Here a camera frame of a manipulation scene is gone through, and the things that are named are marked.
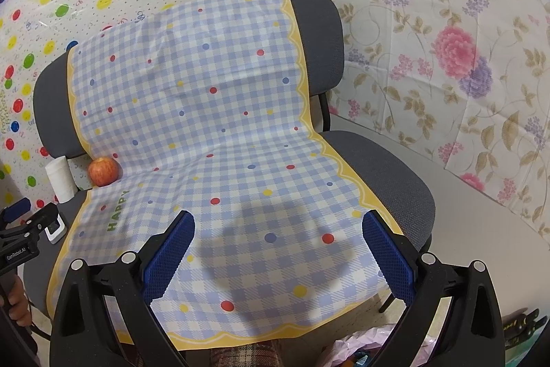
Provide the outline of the person's left hand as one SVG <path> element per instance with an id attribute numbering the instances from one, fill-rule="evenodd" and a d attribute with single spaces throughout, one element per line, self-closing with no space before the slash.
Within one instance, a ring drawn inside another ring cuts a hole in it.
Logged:
<path id="1" fill-rule="evenodd" d="M 33 318 L 28 297 L 18 275 L 14 276 L 14 283 L 8 293 L 8 300 L 1 297 L 1 306 L 5 304 L 8 304 L 8 316 L 20 327 L 25 328 L 32 324 Z"/>

